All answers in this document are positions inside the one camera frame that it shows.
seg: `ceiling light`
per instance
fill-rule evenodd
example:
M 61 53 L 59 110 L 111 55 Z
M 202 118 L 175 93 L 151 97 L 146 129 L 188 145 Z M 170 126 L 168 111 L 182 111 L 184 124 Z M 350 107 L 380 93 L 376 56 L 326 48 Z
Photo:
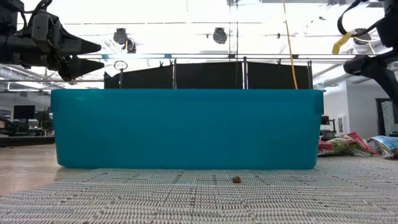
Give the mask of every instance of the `ceiling light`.
M 111 54 L 104 55 L 109 59 L 129 59 L 129 58 L 164 58 L 164 54 Z
M 326 72 L 313 80 L 313 85 L 321 85 L 325 82 L 330 82 L 333 80 L 340 79 L 341 77 L 346 76 L 347 73 L 344 71 L 343 66 L 336 67 L 329 72 Z
M 288 59 L 290 58 L 290 55 L 238 55 L 238 58 L 255 58 L 255 59 Z
M 113 34 L 113 40 L 116 43 L 123 45 L 126 43 L 126 39 L 127 39 L 126 28 L 117 28 L 116 32 Z
M 240 6 L 247 4 L 259 4 L 261 0 L 226 0 L 226 4 L 229 6 L 233 6 L 234 4 L 238 4 Z
M 214 30 L 214 34 L 213 34 L 213 40 L 217 43 L 217 44 L 225 44 L 227 39 L 226 33 L 224 31 L 224 28 L 221 27 L 217 27 Z
M 228 58 L 228 55 L 225 54 L 215 54 L 215 55 L 190 55 L 190 54 L 181 54 L 181 55 L 172 55 L 172 58 Z
M 20 85 L 24 85 L 24 86 L 28 86 L 28 87 L 32 87 L 32 88 L 37 88 L 37 89 L 46 87 L 45 85 L 42 85 L 42 84 L 36 83 L 36 82 L 16 82 L 16 84 L 20 84 Z
M 355 55 L 298 55 L 299 59 L 352 59 Z
M 102 59 L 102 55 L 98 55 L 98 54 L 78 55 L 77 57 L 85 58 L 85 59 Z
M 204 60 L 199 60 L 199 62 L 196 62 L 195 59 L 190 59 L 189 62 L 187 63 L 206 63 L 206 62 L 234 62 L 236 63 L 236 59 L 230 59 L 230 58 L 207 58 Z
M 40 90 L 24 90 L 24 89 L 16 89 L 16 90 L 7 90 L 7 91 L 40 91 Z

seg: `teal plastic bin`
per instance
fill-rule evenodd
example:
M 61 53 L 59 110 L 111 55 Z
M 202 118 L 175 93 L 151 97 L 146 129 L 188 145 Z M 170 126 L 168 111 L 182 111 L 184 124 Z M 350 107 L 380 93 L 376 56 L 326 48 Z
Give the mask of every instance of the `teal plastic bin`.
M 57 159 L 71 168 L 311 169 L 317 90 L 53 90 Z

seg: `floor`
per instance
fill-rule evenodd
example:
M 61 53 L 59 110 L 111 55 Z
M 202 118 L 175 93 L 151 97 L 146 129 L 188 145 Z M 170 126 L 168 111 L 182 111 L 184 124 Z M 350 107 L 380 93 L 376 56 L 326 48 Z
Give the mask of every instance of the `floor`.
M 397 162 L 324 157 L 312 170 L 96 169 L 0 197 L 0 223 L 396 224 Z M 242 182 L 232 183 L 234 176 Z
M 0 196 L 84 172 L 60 167 L 55 145 L 0 147 Z

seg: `wall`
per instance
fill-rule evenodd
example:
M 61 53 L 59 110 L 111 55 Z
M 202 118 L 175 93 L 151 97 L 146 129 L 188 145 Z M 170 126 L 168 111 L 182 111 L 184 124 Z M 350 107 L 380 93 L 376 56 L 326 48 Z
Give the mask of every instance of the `wall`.
M 350 130 L 362 138 L 377 136 L 376 98 L 389 97 L 376 82 L 347 83 Z
M 338 129 L 337 118 L 345 116 L 345 133 L 350 132 L 349 126 L 349 111 L 348 111 L 348 97 L 346 81 L 338 83 L 336 87 L 325 88 L 326 92 L 323 94 L 324 115 L 329 116 L 330 119 L 336 119 L 336 130 Z M 332 126 L 322 126 L 322 129 L 333 130 Z
M 50 107 L 49 96 L 39 96 L 37 93 L 28 93 L 28 98 L 19 96 L 19 93 L 1 93 L 0 109 L 11 111 L 14 116 L 14 105 L 35 105 L 36 110 L 43 110 Z

